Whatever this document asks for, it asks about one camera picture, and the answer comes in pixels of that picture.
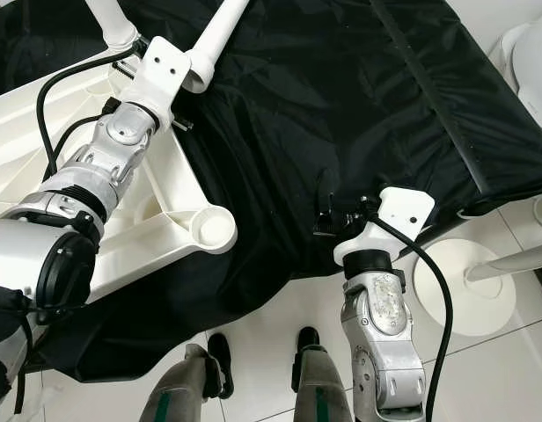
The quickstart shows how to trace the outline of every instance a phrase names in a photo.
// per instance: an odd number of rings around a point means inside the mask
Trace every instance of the white circular cap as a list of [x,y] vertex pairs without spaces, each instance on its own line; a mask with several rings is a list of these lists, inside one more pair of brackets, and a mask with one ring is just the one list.
[[[470,240],[446,239],[432,244],[427,254],[443,273],[453,302],[453,332],[464,336],[485,336],[500,330],[516,307],[516,288],[510,275],[480,281],[466,281],[465,271],[497,259],[488,248]],[[441,325],[445,322],[443,294],[436,276],[418,259],[414,289],[423,308]]]
[[195,242],[205,250],[222,249],[235,242],[238,235],[230,211],[217,206],[197,212],[191,220],[190,232]]

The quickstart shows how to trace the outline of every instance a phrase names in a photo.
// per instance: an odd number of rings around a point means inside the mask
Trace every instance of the round white base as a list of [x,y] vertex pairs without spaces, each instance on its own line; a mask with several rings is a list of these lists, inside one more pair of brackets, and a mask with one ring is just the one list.
[[[516,307],[516,288],[510,275],[470,282],[465,271],[497,259],[488,248],[464,239],[446,239],[426,249],[447,280],[453,301],[453,332],[484,336],[500,330]],[[445,322],[443,294],[436,276],[418,259],[414,289],[423,308],[440,324]]]

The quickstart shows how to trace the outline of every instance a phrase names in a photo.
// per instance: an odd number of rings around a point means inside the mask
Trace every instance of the black wire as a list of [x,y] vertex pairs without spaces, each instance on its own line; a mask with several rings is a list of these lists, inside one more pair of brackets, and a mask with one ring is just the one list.
[[400,233],[387,222],[382,221],[380,218],[378,218],[378,214],[369,215],[368,218],[371,222],[374,222],[378,227],[384,231],[387,231],[400,240],[400,242],[409,247],[412,251],[417,253],[436,276],[437,281],[439,282],[439,287],[443,293],[443,301],[445,303],[445,324],[443,326],[441,345],[439,346],[436,363],[433,368],[433,374],[431,375],[431,383],[429,384],[428,401],[426,402],[426,420],[427,422],[431,422],[433,407],[436,401],[437,384],[439,383],[439,376],[441,375],[441,369],[443,368],[443,361],[445,360],[445,354],[447,353],[447,346],[449,345],[450,340],[451,328],[453,326],[453,303],[450,298],[449,286],[447,286],[447,281],[445,281],[445,277],[441,273],[441,270],[437,264],[416,242]]
[[[103,114],[98,114],[96,116],[90,116],[90,117],[85,117],[81,120],[78,120],[76,121],[75,123],[73,123],[70,127],[68,127],[66,129],[66,131],[63,133],[62,137],[60,138],[60,141],[58,141],[58,144],[56,145],[56,148],[54,148],[54,163],[56,162],[56,160],[58,159],[58,157],[60,156],[60,152],[62,151],[62,148],[63,146],[65,145],[66,141],[68,141],[68,138],[70,137],[70,135],[80,126],[86,124],[86,123],[91,123],[92,121],[96,121],[96,120],[99,120],[99,118],[102,116]],[[49,178],[51,176],[50,174],[50,166],[47,167],[46,171],[44,172],[44,177],[42,178],[42,181],[44,182],[47,178]]]
[[77,66],[74,66],[60,73],[57,73],[56,75],[48,79],[44,83],[44,85],[42,85],[39,95],[36,98],[36,120],[39,125],[40,136],[42,137],[42,143],[44,143],[44,150],[46,151],[46,155],[48,157],[48,171],[50,175],[56,174],[58,169],[56,167],[56,161],[54,159],[54,150],[52,149],[52,142],[50,141],[50,136],[48,135],[48,131],[46,129],[46,122],[44,121],[44,100],[46,99],[46,95],[48,94],[48,91],[50,91],[50,89],[55,84],[57,84],[58,82],[60,82],[61,80],[63,80],[64,78],[68,76],[75,75],[76,73],[83,72],[85,70],[97,68],[98,66],[102,66],[104,64],[126,59],[127,57],[130,57],[131,55],[133,55],[138,48],[139,48],[139,44],[135,42],[131,48],[129,48],[126,51],[123,51],[122,53],[118,53],[117,55],[101,57],[100,59],[93,60],[91,62],[78,64]]

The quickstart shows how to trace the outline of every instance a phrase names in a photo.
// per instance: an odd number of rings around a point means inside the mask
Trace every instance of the white tube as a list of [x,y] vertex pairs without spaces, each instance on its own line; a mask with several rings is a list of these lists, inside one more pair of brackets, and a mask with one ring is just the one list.
[[215,63],[250,0],[224,0],[202,32],[194,47],[187,51],[191,70],[183,87],[194,93],[205,92],[215,71]]
[[139,37],[117,0],[85,0],[103,30],[103,40],[114,52],[124,51]]
[[465,273],[467,281],[479,281],[504,274],[522,273],[542,268],[542,245],[504,258],[472,267]]

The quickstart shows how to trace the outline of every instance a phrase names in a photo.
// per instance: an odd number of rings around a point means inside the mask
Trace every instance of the white mounting clamp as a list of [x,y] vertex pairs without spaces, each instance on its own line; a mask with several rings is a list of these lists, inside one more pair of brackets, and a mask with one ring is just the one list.
[[154,37],[132,84],[122,90],[119,100],[147,107],[166,130],[173,120],[173,99],[190,69],[191,61],[185,53],[168,40]]
[[[415,240],[436,204],[433,198],[422,191],[386,187],[380,193],[382,200],[378,218],[393,226],[400,233]],[[387,251],[395,260],[405,245],[374,222],[367,222],[359,236],[338,244],[333,250],[333,259],[343,266],[343,257],[354,251],[379,249]]]

